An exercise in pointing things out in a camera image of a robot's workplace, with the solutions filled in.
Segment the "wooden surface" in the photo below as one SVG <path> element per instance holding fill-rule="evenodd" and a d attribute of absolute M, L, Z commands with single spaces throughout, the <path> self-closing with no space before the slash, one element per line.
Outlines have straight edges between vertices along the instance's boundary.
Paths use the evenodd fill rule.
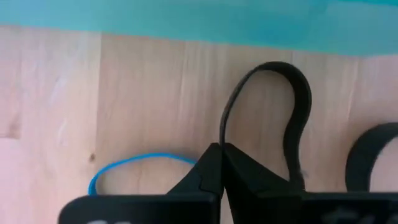
<path fill-rule="evenodd" d="M 297 66 L 312 88 L 300 143 L 307 190 L 345 191 L 354 141 L 398 121 L 398 56 L 0 27 L 0 223 L 56 223 L 95 172 L 119 159 L 161 151 L 199 158 L 217 141 L 239 79 L 271 60 Z M 293 103 L 282 76 L 253 77 L 231 113 L 227 140 L 287 178 L 282 136 Z M 377 160 L 373 190 L 398 190 L 397 147 L 393 140 Z M 107 173 L 99 191 L 161 194 L 189 169 L 168 159 L 127 164 Z M 225 198 L 221 219 L 231 223 Z"/>

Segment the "black ring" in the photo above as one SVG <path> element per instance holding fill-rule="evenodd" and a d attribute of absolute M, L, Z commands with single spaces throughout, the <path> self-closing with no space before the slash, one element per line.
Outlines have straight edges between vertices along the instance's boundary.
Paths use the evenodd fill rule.
<path fill-rule="evenodd" d="M 384 146 L 398 136 L 398 123 L 380 124 L 358 138 L 348 154 L 346 187 L 348 191 L 369 191 L 374 163 Z"/>

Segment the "blue rubber band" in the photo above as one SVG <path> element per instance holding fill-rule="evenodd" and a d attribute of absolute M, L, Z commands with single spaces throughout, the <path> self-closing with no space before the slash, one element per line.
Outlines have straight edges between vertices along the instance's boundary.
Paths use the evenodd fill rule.
<path fill-rule="evenodd" d="M 92 178 L 92 180 L 90 181 L 90 184 L 88 186 L 88 195 L 97 195 L 97 190 L 96 190 L 96 182 L 98 180 L 98 178 L 105 173 L 106 171 L 113 169 L 117 166 L 123 165 L 125 163 L 128 162 L 134 162 L 134 161 L 138 161 L 138 160 L 143 160 L 143 159 L 148 159 L 148 158 L 154 158 L 154 157 L 166 157 L 169 159 L 176 159 L 179 161 L 183 161 L 189 164 L 194 165 L 196 163 L 196 161 L 193 161 L 191 159 L 187 159 L 181 156 L 176 156 L 170 153 L 164 153 L 164 152 L 155 152 L 155 153 L 148 153 L 148 154 L 143 154 L 143 155 L 138 155 L 138 156 L 133 156 L 129 159 L 123 159 L 120 161 L 116 161 L 114 163 L 111 163 L 105 167 L 103 167 L 102 169 L 100 169 L 97 174 L 95 174 L 95 176 Z"/>

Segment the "black rubber band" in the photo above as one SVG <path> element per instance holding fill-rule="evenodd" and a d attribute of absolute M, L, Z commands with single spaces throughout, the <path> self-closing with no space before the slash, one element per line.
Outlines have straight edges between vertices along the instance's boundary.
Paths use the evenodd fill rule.
<path fill-rule="evenodd" d="M 369 191 L 374 163 L 384 146 L 398 136 L 398 123 L 380 124 L 354 143 L 346 164 L 348 191 Z"/>
<path fill-rule="evenodd" d="M 224 148 L 226 123 L 231 109 L 244 84 L 258 71 L 273 71 L 283 75 L 292 85 L 294 91 L 294 109 L 284 134 L 284 156 L 289 170 L 289 182 L 300 189 L 305 189 L 299 159 L 300 138 L 311 110 L 311 89 L 303 73 L 293 65 L 285 62 L 267 62 L 257 66 L 246 74 L 235 87 L 230 96 L 220 122 L 220 145 Z"/>

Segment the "wooden plank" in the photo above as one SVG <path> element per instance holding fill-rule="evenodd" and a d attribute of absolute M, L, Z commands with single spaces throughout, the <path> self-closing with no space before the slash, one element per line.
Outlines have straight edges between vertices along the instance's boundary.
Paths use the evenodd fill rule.
<path fill-rule="evenodd" d="M 21 133 L 21 29 L 0 27 L 0 138 Z"/>
<path fill-rule="evenodd" d="M 101 36 L 22 29 L 18 37 L 21 61 L 9 69 L 21 78 L 22 128 L 18 147 L 0 150 L 10 164 L 0 170 L 0 223 L 56 223 L 94 174 Z"/>

